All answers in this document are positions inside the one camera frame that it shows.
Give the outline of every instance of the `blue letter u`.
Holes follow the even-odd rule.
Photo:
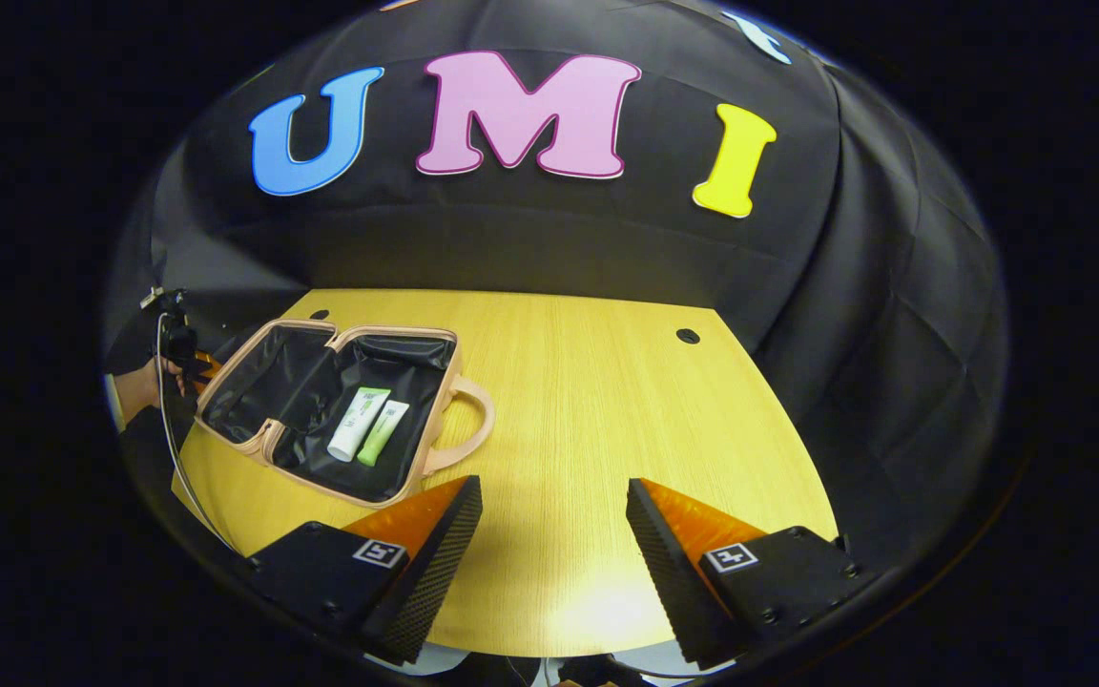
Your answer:
[[[384,74],[380,67],[369,67],[324,84],[322,96],[330,98],[329,144],[311,160],[291,158],[291,117],[304,104],[304,97],[279,100],[253,118],[248,130],[257,188],[271,196],[297,196],[318,190],[349,169],[363,147],[367,86]]]

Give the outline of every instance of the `tube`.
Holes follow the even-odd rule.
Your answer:
[[[371,433],[367,434],[367,440],[363,443],[363,448],[358,450],[358,462],[366,466],[376,465],[379,452],[384,452],[385,444],[388,444],[389,436],[397,430],[397,423],[406,415],[409,403],[401,401],[388,401],[385,409],[379,411],[379,419],[376,425],[371,426]]]
[[[329,455],[342,461],[344,464],[353,461],[354,452],[358,451],[358,444],[363,443],[363,435],[367,432],[367,426],[379,413],[379,406],[388,397],[388,388],[359,387],[351,399],[351,407],[342,415],[342,422],[333,431],[333,437],[329,440]]]

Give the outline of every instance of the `green tube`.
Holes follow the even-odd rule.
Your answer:
[[[355,456],[360,464],[376,465],[379,452],[384,452],[385,444],[388,443],[389,436],[393,435],[393,430],[397,430],[397,423],[404,417],[407,409],[409,409],[409,403],[401,403],[401,401],[385,403],[385,409],[379,411],[379,419],[376,419],[376,424],[371,426],[371,433],[367,434],[363,448],[358,448],[358,456]]]

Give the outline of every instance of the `person's arm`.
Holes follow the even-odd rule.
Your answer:
[[[185,378],[180,377],[180,368],[174,362],[160,357],[164,362],[164,369],[176,375],[176,384],[180,395],[185,396]],[[104,376],[104,395],[108,396],[109,410],[112,413],[113,424],[118,425],[118,433],[126,430],[130,421],[138,414],[140,410],[152,406],[160,406],[160,383],[155,374],[155,358],[147,361],[147,364],[126,374],[107,374]]]

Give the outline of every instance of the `beige cosmetic bag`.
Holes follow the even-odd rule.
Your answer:
[[[443,329],[355,326],[278,319],[223,365],[198,399],[197,422],[263,466],[326,495],[380,509],[420,490],[423,477],[462,461],[495,426],[495,403],[462,377],[460,343]],[[388,388],[409,409],[375,466],[326,446],[359,387]],[[453,397],[484,410],[464,444],[436,450]]]

